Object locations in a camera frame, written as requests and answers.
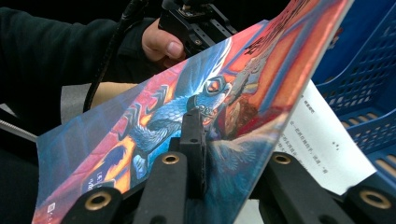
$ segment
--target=blue plastic basket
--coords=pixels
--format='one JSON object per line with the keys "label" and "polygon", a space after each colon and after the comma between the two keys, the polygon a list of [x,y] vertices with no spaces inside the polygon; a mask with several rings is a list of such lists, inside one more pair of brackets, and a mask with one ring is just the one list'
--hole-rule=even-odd
{"label": "blue plastic basket", "polygon": [[358,147],[396,189],[396,3],[344,71],[316,85]]}

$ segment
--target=cover illustration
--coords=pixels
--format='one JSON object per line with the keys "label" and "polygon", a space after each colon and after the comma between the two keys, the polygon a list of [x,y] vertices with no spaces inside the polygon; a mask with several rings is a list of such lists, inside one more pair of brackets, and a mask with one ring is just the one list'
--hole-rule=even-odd
{"label": "cover illustration", "polygon": [[59,223],[90,189],[125,192],[146,180],[192,108],[204,118],[209,170],[205,197],[188,200],[188,221],[232,223],[350,4],[291,0],[273,20],[39,136],[34,223]]}

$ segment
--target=black cable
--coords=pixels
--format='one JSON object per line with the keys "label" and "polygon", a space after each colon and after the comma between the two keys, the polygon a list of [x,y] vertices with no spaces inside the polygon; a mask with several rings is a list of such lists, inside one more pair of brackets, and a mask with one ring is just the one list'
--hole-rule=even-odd
{"label": "black cable", "polygon": [[119,47],[120,42],[124,37],[126,29],[128,29],[128,27],[130,27],[135,22],[143,20],[144,9],[148,5],[148,3],[149,0],[132,0],[122,13],[120,21],[117,25],[117,29],[114,35],[111,37],[110,42],[108,43],[104,59],[100,64],[97,74],[95,75],[95,81],[88,89],[87,96],[85,97],[83,112],[91,109],[93,97],[96,94],[99,84],[101,83],[103,77],[106,74],[108,65],[114,51]]}

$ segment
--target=person's hand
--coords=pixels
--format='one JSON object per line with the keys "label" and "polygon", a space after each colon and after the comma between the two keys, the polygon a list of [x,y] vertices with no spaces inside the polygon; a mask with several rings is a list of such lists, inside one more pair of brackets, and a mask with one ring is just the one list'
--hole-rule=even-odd
{"label": "person's hand", "polygon": [[166,68],[186,58],[181,41],[158,28],[159,19],[152,23],[142,37],[142,47],[146,56],[153,62],[161,63]]}

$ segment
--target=black sleeve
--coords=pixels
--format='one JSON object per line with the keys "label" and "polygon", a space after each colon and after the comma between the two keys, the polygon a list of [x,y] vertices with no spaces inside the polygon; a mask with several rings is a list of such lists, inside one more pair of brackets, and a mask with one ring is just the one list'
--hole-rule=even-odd
{"label": "black sleeve", "polygon": [[[107,81],[133,82],[153,75],[141,48],[142,34],[152,22],[141,21],[128,32],[109,66]],[[1,82],[52,86],[92,82],[116,27],[111,20],[70,24],[1,7]]]}

